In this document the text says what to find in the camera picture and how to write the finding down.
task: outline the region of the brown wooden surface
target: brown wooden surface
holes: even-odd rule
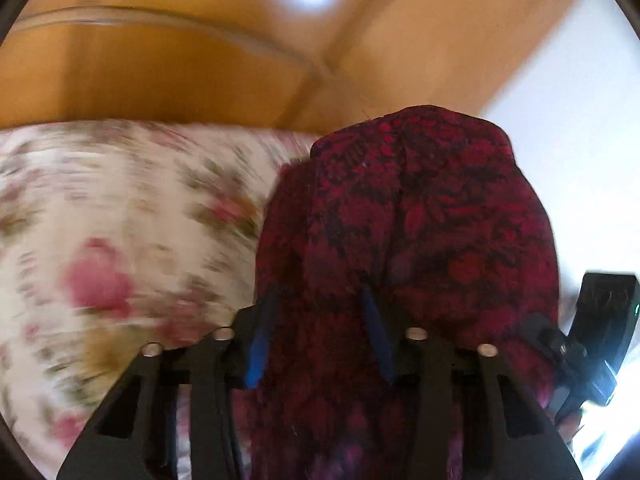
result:
[[[327,132],[413,104],[473,114],[572,1],[31,0],[0,48],[0,127],[120,117]],[[126,12],[110,27],[53,24],[67,7],[90,18],[87,6],[180,14],[283,54],[122,24]]]

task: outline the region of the red floral fabric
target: red floral fabric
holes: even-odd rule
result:
[[[253,480],[388,480],[412,447],[415,396],[383,381],[358,300],[378,285],[457,346],[495,344],[546,402],[548,365],[518,340],[557,320],[548,217],[494,124],[412,107],[318,140],[267,209],[257,292],[283,296],[268,368],[245,401]],[[460,440],[449,475],[459,478]]]

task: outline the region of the maroon garment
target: maroon garment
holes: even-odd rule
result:
[[[557,321],[554,241],[494,124],[421,106],[318,140],[282,173],[256,269],[258,294],[284,293],[268,368],[246,397],[252,480],[399,477],[415,394],[380,377],[365,280],[457,346],[495,344],[546,402],[552,372],[516,324],[529,312]],[[451,478],[460,453],[455,434]]]

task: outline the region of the metal bolt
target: metal bolt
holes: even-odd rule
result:
[[[427,331],[419,326],[407,328],[404,336],[411,341],[424,341],[429,336]]]
[[[498,349],[489,343],[483,343],[478,347],[478,353],[482,357],[496,357],[498,355]]]
[[[229,341],[233,339],[236,334],[233,329],[229,327],[219,328],[213,333],[213,339],[216,341]]]
[[[147,343],[142,347],[142,355],[144,357],[156,357],[162,353],[162,345],[160,343]]]

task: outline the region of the floral bedsheet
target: floral bedsheet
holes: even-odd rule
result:
[[[252,304],[263,207],[314,140],[131,121],[0,132],[0,412],[47,478],[142,344],[190,344]],[[188,442],[180,454],[186,477]]]

